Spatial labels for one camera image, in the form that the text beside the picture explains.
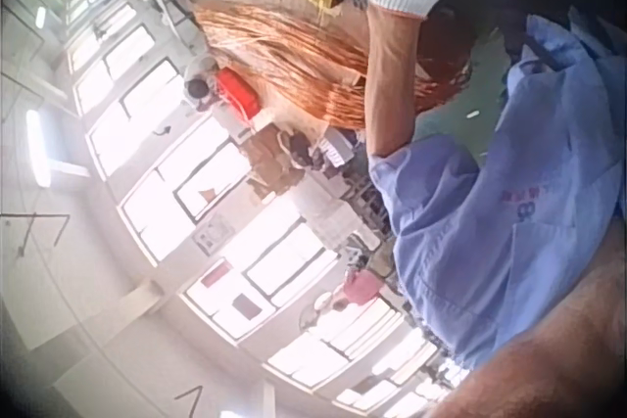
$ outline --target coil of copper wire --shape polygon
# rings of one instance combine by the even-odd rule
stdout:
[[[239,73],[262,76],[295,106],[332,126],[364,128],[367,53],[345,35],[248,4],[199,8],[196,20],[212,53]],[[464,67],[440,81],[416,77],[416,114],[449,102],[469,76]]]

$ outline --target fluorescent light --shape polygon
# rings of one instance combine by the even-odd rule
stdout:
[[[37,16],[35,17],[35,26],[39,29],[43,28],[43,24],[46,22],[46,9],[45,7],[39,7],[37,9]]]
[[[43,142],[43,131],[39,113],[35,110],[26,112],[26,131],[28,133],[28,150],[30,165],[35,175],[35,181],[42,188],[50,188],[50,166],[46,156],[46,146]]]

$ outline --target forearm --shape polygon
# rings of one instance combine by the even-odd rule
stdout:
[[[387,157],[407,145],[413,136],[413,82],[421,22],[420,18],[368,8],[365,132],[370,155]]]
[[[624,225],[610,226],[573,292],[429,418],[587,416],[624,385]]]

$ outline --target window frame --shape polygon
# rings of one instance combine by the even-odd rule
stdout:
[[[360,358],[364,355],[364,354],[368,354],[370,351],[372,351],[374,348],[376,348],[378,345],[381,344],[381,342],[383,342],[386,338],[389,337],[389,335],[391,335],[393,330],[390,330],[389,333],[384,336],[384,337],[380,337],[377,341],[377,343],[369,345],[368,348],[366,348],[364,351],[362,351],[360,354],[358,354],[356,357],[351,358],[346,352],[342,351],[341,349],[335,347],[334,345],[332,345],[332,341],[340,336],[342,336],[343,334],[345,334],[350,328],[351,326],[355,325],[360,318],[362,318],[363,315],[365,315],[368,310],[376,303],[377,300],[382,300],[383,302],[385,302],[385,304],[391,309],[391,311],[395,312],[395,315],[393,315],[390,320],[384,322],[383,324],[380,325],[378,331],[372,335],[368,341],[372,340],[373,338],[377,338],[377,335],[379,335],[381,332],[385,331],[386,329],[390,329],[392,327],[392,325],[395,324],[395,322],[398,322],[399,320],[403,320],[403,315],[402,313],[396,309],[389,301],[387,301],[383,296],[378,295],[374,300],[372,300],[366,308],[363,309],[363,311],[355,317],[355,319],[348,324],[346,327],[344,327],[341,331],[339,331],[334,337],[333,339],[327,341],[324,338],[321,338],[315,331],[313,331],[314,327],[310,327],[307,330],[305,330],[298,338],[296,338],[295,340],[292,341],[292,343],[290,343],[290,345],[288,345],[285,348],[289,348],[294,342],[298,341],[299,339],[301,339],[304,335],[310,335],[312,336],[314,339],[316,339],[317,341],[319,341],[320,343],[322,343],[324,346],[326,346],[327,348],[331,349],[333,352],[335,352],[336,354],[340,355],[345,361],[345,365],[340,367],[339,369],[337,369],[336,371],[332,372],[330,375],[328,375],[327,377],[325,377],[324,379],[319,380],[317,383],[313,384],[312,386],[308,386],[304,383],[302,383],[301,381],[299,381],[298,379],[296,379],[294,376],[299,372],[300,369],[297,369],[296,371],[292,372],[292,373],[286,373],[283,372],[282,370],[280,370],[279,368],[277,368],[276,366],[273,366],[269,360],[272,359],[275,355],[279,354],[282,350],[284,350],[284,348],[282,348],[280,351],[277,351],[271,358],[269,358],[266,362],[264,367],[267,368],[268,370],[270,370],[271,372],[273,372],[274,374],[278,375],[279,377],[283,377],[286,378],[288,381],[293,381],[295,383],[297,383],[300,387],[303,387],[309,391],[315,391],[317,389],[319,389],[320,387],[323,387],[324,384],[326,384],[329,380],[331,380],[333,377],[337,377],[338,374],[340,374],[343,370],[346,369],[346,367],[349,367],[351,364],[354,364],[356,361],[359,361]],[[379,322],[381,322],[381,319],[377,320],[377,322],[375,322],[375,324],[370,327],[366,332],[369,332],[372,328],[375,328],[377,325],[379,325]],[[356,343],[358,343],[359,340],[356,340],[355,342],[352,342],[346,349],[350,349],[353,348],[355,346]],[[384,403],[386,400],[390,399],[392,396],[394,396],[400,389],[401,387],[396,386],[394,383],[392,383],[392,381],[390,381],[389,379],[386,378],[381,378],[381,381],[387,381],[390,382],[393,386],[397,387],[397,390],[394,391],[393,394],[390,394],[387,398],[385,398],[384,400],[380,401],[378,404]],[[357,411],[358,413],[364,413],[365,411],[369,411],[369,410],[361,410],[358,408],[354,408],[350,405],[346,405],[344,403],[341,402],[337,402],[339,403],[339,406],[342,407],[346,407],[349,408],[353,411]]]
[[[309,225],[307,224],[307,221],[305,220],[305,218],[299,214],[299,216],[296,218],[296,220],[294,222],[292,222],[287,230],[275,241],[273,241],[271,244],[269,244],[265,249],[262,250],[262,252],[255,258],[255,260],[253,262],[251,262],[245,269],[239,270],[238,268],[236,268],[235,266],[233,266],[231,264],[231,269],[237,271],[237,273],[242,276],[242,278],[253,288],[255,289],[258,294],[269,304],[274,308],[274,313],[269,316],[265,321],[263,321],[261,324],[257,325],[256,327],[253,327],[251,330],[249,330],[248,332],[246,332],[245,334],[243,334],[242,336],[240,336],[239,338],[234,338],[233,336],[231,336],[222,326],[220,326],[220,324],[214,320],[215,317],[215,313],[214,314],[209,314],[206,310],[204,310],[202,308],[201,305],[199,305],[196,300],[189,294],[189,291],[192,289],[193,286],[196,286],[198,283],[202,283],[202,280],[205,279],[208,275],[210,275],[214,270],[218,269],[223,263],[229,263],[230,261],[228,259],[228,257],[226,255],[221,255],[219,257],[219,259],[217,260],[217,262],[212,265],[212,267],[206,271],[205,273],[203,273],[202,276],[200,276],[192,285],[192,287],[190,287],[189,289],[187,289],[182,296],[185,297],[185,299],[190,302],[196,309],[198,309],[199,312],[202,312],[202,315],[205,316],[213,326],[215,326],[216,329],[218,329],[219,331],[221,331],[224,335],[226,335],[230,340],[232,340],[233,342],[240,343],[243,340],[245,340],[249,335],[251,335],[257,328],[262,327],[262,325],[268,321],[273,315],[275,315],[278,311],[280,311],[281,309],[283,309],[286,305],[289,304],[289,302],[291,302],[293,299],[296,299],[298,297],[298,295],[294,295],[292,296],[289,301],[287,302],[283,302],[281,304],[279,303],[275,303],[272,301],[272,299],[278,294],[280,293],[283,289],[287,288],[290,284],[292,284],[294,281],[296,281],[310,266],[312,266],[316,261],[318,261],[322,256],[324,256],[327,253],[334,253],[335,256],[332,258],[331,261],[329,261],[328,265],[326,266],[326,268],[323,268],[321,270],[321,272],[324,272],[326,269],[328,269],[330,266],[332,266],[335,262],[337,262],[337,260],[340,257],[340,254],[338,254],[337,252],[328,250],[320,241],[321,247],[315,252],[315,254],[310,257],[307,261],[305,261],[303,263],[303,265],[297,269],[294,273],[292,273],[290,276],[288,276],[285,280],[283,280],[280,285],[278,285],[276,288],[274,288],[274,290],[271,293],[266,293],[264,289],[262,289],[261,286],[259,286],[254,279],[252,279],[250,277],[250,275],[248,274],[252,269],[254,269],[260,262],[262,262],[265,257],[267,255],[269,255],[274,249],[276,249],[277,247],[279,247],[281,245],[281,243],[283,243],[292,233],[294,233],[294,231],[300,227],[301,225],[305,225],[307,227],[309,227]],[[310,286],[312,281],[308,282],[306,284],[306,286]]]
[[[146,78],[150,73],[152,73],[160,64],[162,64],[163,62],[168,61],[170,62],[170,64],[172,65],[172,67],[174,68],[174,70],[176,70],[176,74],[180,75],[178,73],[178,70],[174,67],[174,65],[171,63],[171,61],[169,61],[168,58],[165,58],[163,61],[159,61],[159,63],[157,65],[155,65],[153,68],[151,68],[151,70],[146,73],[140,80],[138,80],[136,82],[135,85],[137,85],[139,82],[141,82],[144,78]],[[134,89],[131,88],[126,94],[124,94],[124,97],[126,97],[128,95],[128,93],[130,93],[130,91],[132,91]],[[128,119],[132,119],[132,115],[128,112],[128,109],[126,108],[126,106],[123,103],[123,97],[118,100],[116,102],[117,104],[119,104],[121,106],[121,108],[123,109],[124,113],[126,114],[126,117]],[[162,180],[162,182],[164,182],[167,186],[168,186],[168,181],[164,178],[164,176],[161,174],[161,172],[159,171],[159,167],[160,165],[162,165],[164,162],[166,162],[168,160],[168,158],[174,154],[174,152],[180,147],[182,146],[187,139],[191,138],[194,133],[196,131],[198,131],[205,123],[207,123],[208,119],[215,119],[212,116],[207,116],[205,119],[202,119],[196,126],[193,127],[193,129],[190,130],[190,132],[188,132],[180,141],[176,142],[174,145],[172,145],[169,149],[167,149],[167,151],[165,152],[165,155],[162,156],[159,160],[158,163],[156,165],[154,165],[154,167],[152,167],[149,171],[147,171],[142,178],[139,180],[139,182],[134,186],[134,188],[128,193],[128,195],[124,198],[124,200],[120,203],[120,212],[123,215],[123,217],[126,219],[126,221],[128,222],[128,230],[131,230],[132,233],[136,236],[136,238],[140,241],[140,243],[144,246],[144,248],[146,249],[146,251],[150,254],[150,256],[156,260],[157,262],[161,262],[161,260],[155,255],[154,251],[148,246],[148,244],[144,241],[144,239],[141,237],[141,233],[143,232],[143,230],[146,230],[146,228],[142,229],[142,231],[139,231],[135,228],[133,222],[131,221],[131,218],[125,208],[126,203],[129,201],[130,198],[132,198],[132,196],[137,192],[137,190],[139,188],[141,188],[141,186],[146,182],[146,180],[151,176],[151,174],[153,172],[155,172],[157,174],[157,176]],[[94,130],[97,129],[97,126],[94,127],[94,129],[92,129],[92,131],[89,133],[88,137],[89,137],[89,141],[91,143],[91,146],[93,148],[93,154],[95,156],[95,158],[98,160],[98,164],[100,166],[102,166],[100,164],[100,160],[99,160],[99,156],[100,154],[98,153],[98,150],[96,149],[96,147],[93,145],[93,141],[91,139],[91,135],[93,134]],[[201,213],[201,215],[198,216],[198,218],[194,217],[191,212],[189,211],[188,207],[181,201],[181,199],[178,197],[178,195],[176,194],[176,192],[183,186],[184,182],[188,181],[191,178],[191,175],[196,174],[200,168],[202,168],[205,164],[209,163],[212,158],[219,152],[220,149],[223,149],[227,144],[233,144],[234,146],[237,146],[237,143],[235,143],[235,141],[230,137],[227,137],[221,144],[219,144],[216,149],[205,159],[203,159],[199,164],[197,164],[192,170],[190,170],[190,173],[183,179],[183,183],[181,183],[180,185],[178,185],[177,187],[170,189],[170,192],[172,193],[172,197],[174,198],[174,200],[176,201],[176,203],[180,206],[181,210],[187,215],[187,217],[189,217],[190,221],[192,222],[192,224],[194,225],[194,227],[197,227],[205,218],[205,216],[207,216],[210,212],[211,209],[213,209],[217,204],[219,204],[224,198],[226,198],[226,196],[228,196],[237,186],[239,186],[239,184],[246,178],[247,174],[244,174],[242,177],[240,177],[237,181],[231,183],[226,189],[224,189],[223,191],[221,191],[219,194],[216,195],[216,197],[203,209],[203,212]]]
[[[133,28],[131,31],[129,31],[127,34],[125,34],[123,37],[121,37],[121,38],[117,41],[116,45],[115,45],[113,48],[111,48],[111,50],[107,51],[107,53],[106,53],[106,54],[104,54],[104,55],[102,56],[102,60],[101,60],[101,61],[105,64],[105,67],[107,68],[107,72],[109,73],[109,77],[111,78],[111,80],[112,80],[114,83],[116,83],[118,80],[120,80],[120,79],[124,76],[124,74],[125,74],[125,73],[127,73],[127,72],[128,72],[128,71],[132,68],[132,65],[131,65],[128,69],[124,70],[124,71],[123,71],[123,72],[122,72],[122,73],[118,76],[118,78],[114,78],[114,75],[111,73],[111,66],[110,66],[110,65],[109,65],[109,63],[108,63],[107,58],[108,58],[109,56],[111,56],[113,53],[115,53],[115,52],[116,52],[116,50],[117,50],[117,49],[121,46],[121,44],[122,44],[125,40],[127,40],[127,39],[128,39],[128,38],[132,35],[132,34],[134,34],[136,31],[139,31],[139,30],[140,30],[140,29],[142,29],[142,28],[144,29],[144,31],[146,32],[146,34],[148,35],[148,37],[149,37],[149,38],[151,39],[151,41],[153,42],[153,45],[152,45],[152,46],[151,46],[151,47],[150,47],[150,48],[149,48],[149,49],[148,49],[145,53],[143,53],[141,56],[139,56],[138,60],[139,60],[139,59],[141,59],[143,56],[145,56],[146,54],[148,54],[148,52],[150,52],[150,51],[151,51],[151,50],[152,50],[152,49],[153,49],[153,48],[157,45],[157,41],[155,40],[155,36],[154,36],[154,35],[150,32],[150,29],[148,29],[148,27],[147,27],[147,26],[146,26],[146,24],[144,24],[144,23],[137,24],[137,25],[135,26],[135,28]],[[174,64],[172,64],[172,63],[171,63],[171,61],[170,61],[170,64],[172,65],[172,67],[174,68],[174,70],[176,70],[176,72],[177,72],[179,75],[181,75],[181,76],[182,76],[182,74],[180,73],[180,71],[176,68],[176,66],[175,66]],[[145,76],[144,76],[144,77],[142,77],[142,78],[140,78],[139,80],[137,80],[137,81],[135,82],[135,84],[134,84],[134,85],[130,88],[130,90],[129,90],[126,94],[124,94],[124,96],[128,95],[128,93],[129,93],[130,91],[132,91],[132,90],[135,88],[135,86],[137,86],[137,85],[139,84],[139,82],[141,82],[144,78],[145,78]]]
[[[115,9],[112,13],[107,12],[106,14],[102,15],[101,18],[99,18],[98,20],[96,20],[94,22],[94,25],[91,25],[89,28],[87,28],[85,31],[83,31],[78,38],[76,38],[75,40],[72,41],[72,46],[69,48],[68,50],[68,59],[69,59],[69,63],[70,63],[70,73],[72,75],[74,75],[77,71],[81,70],[82,68],[84,68],[85,65],[87,65],[90,61],[93,60],[93,58],[98,55],[98,52],[100,50],[100,48],[102,47],[103,43],[105,41],[107,41],[108,39],[111,38],[111,33],[109,33],[109,29],[113,26],[112,24],[107,25],[107,23],[109,23],[112,19],[114,19],[117,15],[119,15],[121,12],[123,12],[125,9],[130,9],[134,12],[133,16],[128,18],[128,20],[126,22],[124,22],[124,24],[122,24],[117,30],[114,31],[113,34],[117,34],[118,32],[120,32],[125,26],[127,26],[134,18],[137,17],[137,10],[130,5],[130,3],[125,2],[124,4],[122,4],[119,8]],[[99,30],[103,30],[103,27],[107,26],[106,29],[104,29],[105,31],[105,37],[98,37],[98,35],[96,35],[96,28]],[[78,67],[75,64],[75,60],[74,60],[74,56],[76,55],[76,52],[80,50],[80,48],[83,46],[83,43],[85,43],[85,41],[87,41],[87,39],[93,36],[94,39],[96,40],[96,43],[98,44],[98,48],[97,50],[91,54],[91,56],[89,56],[86,60],[84,60],[82,62],[82,64],[80,64]]]
[[[188,183],[196,174],[198,174],[204,167],[205,165],[207,165],[209,162],[212,161],[212,159],[224,148],[226,148],[226,146],[228,146],[229,144],[234,145],[237,149],[240,148],[240,146],[237,145],[237,143],[235,142],[235,140],[229,135],[229,137],[226,138],[226,140],[224,142],[222,142],[219,146],[216,147],[216,149],[214,150],[214,152],[208,156],[207,158],[203,159],[201,162],[199,162],[190,172],[189,175],[187,175],[187,177],[176,187],[172,190],[172,193],[174,194],[174,198],[176,199],[176,202],[180,204],[180,206],[183,208],[183,210],[185,211],[185,213],[187,214],[187,217],[189,217],[191,219],[192,222],[194,222],[194,224],[198,225],[204,218],[205,216],[213,209],[216,207],[216,205],[223,199],[225,198],[227,195],[229,195],[237,186],[239,186],[239,184],[244,181],[244,179],[246,179],[246,177],[248,176],[248,174],[250,173],[250,170],[247,173],[244,173],[242,176],[240,176],[236,181],[231,182],[223,191],[221,191],[218,195],[216,195],[216,197],[210,202],[208,203],[200,212],[200,214],[198,214],[198,216],[195,216],[194,214],[192,214],[192,212],[189,210],[189,208],[187,207],[187,205],[185,203],[183,203],[183,200],[180,198],[180,196],[178,195],[178,192],[183,188],[183,186],[185,186],[186,183]]]

